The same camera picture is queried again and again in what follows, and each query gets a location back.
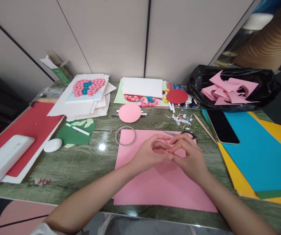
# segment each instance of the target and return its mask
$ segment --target cardboard box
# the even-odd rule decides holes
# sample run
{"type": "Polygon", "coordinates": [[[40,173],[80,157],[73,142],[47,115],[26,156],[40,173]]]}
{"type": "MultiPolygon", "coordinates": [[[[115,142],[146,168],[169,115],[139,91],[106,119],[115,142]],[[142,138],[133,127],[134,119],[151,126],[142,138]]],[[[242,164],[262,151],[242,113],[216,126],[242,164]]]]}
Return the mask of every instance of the cardboard box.
{"type": "Polygon", "coordinates": [[[63,84],[68,85],[74,78],[65,67],[68,61],[62,63],[54,51],[47,51],[46,58],[40,61],[50,68],[63,84]]]}

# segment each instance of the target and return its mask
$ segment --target pink circle cutout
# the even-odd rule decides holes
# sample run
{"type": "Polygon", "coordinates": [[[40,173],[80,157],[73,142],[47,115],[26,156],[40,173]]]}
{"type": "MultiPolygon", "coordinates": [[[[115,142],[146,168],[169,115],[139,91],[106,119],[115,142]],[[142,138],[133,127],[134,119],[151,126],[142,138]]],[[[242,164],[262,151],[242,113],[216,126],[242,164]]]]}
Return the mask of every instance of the pink circle cutout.
{"type": "Polygon", "coordinates": [[[128,103],[119,109],[119,118],[126,123],[136,122],[141,117],[141,109],[136,103],[128,103]]]}

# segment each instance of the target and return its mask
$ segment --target sleeve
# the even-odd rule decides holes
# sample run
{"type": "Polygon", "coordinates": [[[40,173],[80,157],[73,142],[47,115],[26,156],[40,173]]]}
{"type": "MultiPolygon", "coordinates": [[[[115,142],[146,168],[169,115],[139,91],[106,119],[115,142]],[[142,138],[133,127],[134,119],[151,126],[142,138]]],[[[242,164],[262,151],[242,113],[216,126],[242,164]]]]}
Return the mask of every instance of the sleeve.
{"type": "Polygon", "coordinates": [[[31,233],[31,235],[65,235],[65,234],[61,232],[53,231],[46,223],[41,223],[31,233]]]}

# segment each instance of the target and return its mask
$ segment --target white mouse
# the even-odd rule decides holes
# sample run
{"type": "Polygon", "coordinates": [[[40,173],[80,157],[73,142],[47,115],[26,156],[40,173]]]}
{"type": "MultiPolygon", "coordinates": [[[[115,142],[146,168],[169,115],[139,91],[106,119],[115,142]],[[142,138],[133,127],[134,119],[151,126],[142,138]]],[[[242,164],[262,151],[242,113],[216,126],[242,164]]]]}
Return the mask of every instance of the white mouse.
{"type": "Polygon", "coordinates": [[[43,150],[45,152],[54,152],[57,151],[62,146],[62,140],[61,139],[52,139],[49,140],[46,144],[43,150]]]}

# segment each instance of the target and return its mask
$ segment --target desk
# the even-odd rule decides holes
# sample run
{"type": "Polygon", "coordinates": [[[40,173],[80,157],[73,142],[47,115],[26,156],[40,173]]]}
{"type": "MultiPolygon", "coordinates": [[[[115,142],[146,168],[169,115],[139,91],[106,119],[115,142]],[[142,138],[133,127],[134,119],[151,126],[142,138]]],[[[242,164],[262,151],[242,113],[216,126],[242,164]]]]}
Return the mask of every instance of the desk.
{"type": "MultiPolygon", "coordinates": [[[[118,81],[111,81],[110,83],[118,86],[118,81]]],[[[27,182],[22,184],[1,183],[0,197],[58,205],[80,188],[113,171],[119,146],[114,139],[115,133],[109,131],[117,130],[125,125],[118,117],[111,116],[121,106],[121,104],[113,103],[115,95],[116,90],[111,94],[108,116],[94,118],[97,122],[95,130],[105,131],[94,131],[88,146],[78,145],[70,149],[62,147],[56,152],[45,153],[27,182]],[[99,149],[101,144],[106,146],[104,150],[99,149]],[[42,177],[46,180],[51,179],[51,182],[43,186],[36,185],[35,182],[38,182],[42,177]]],[[[130,125],[134,129],[141,130],[180,131],[183,128],[178,127],[172,122],[173,120],[165,116],[165,114],[171,115],[169,109],[149,108],[146,113],[147,117],[140,118],[136,123],[130,125]]],[[[193,113],[208,127],[200,110],[187,110],[188,116],[193,113]]],[[[256,111],[255,114],[263,120],[270,121],[262,111],[256,111]]],[[[191,123],[193,133],[200,139],[198,145],[204,151],[209,171],[236,194],[217,145],[208,137],[194,118],[191,123]]],[[[280,204],[246,197],[241,199],[281,233],[280,204]]],[[[166,206],[114,206],[113,200],[110,200],[101,211],[224,230],[230,229],[220,213],[166,206]]]]}

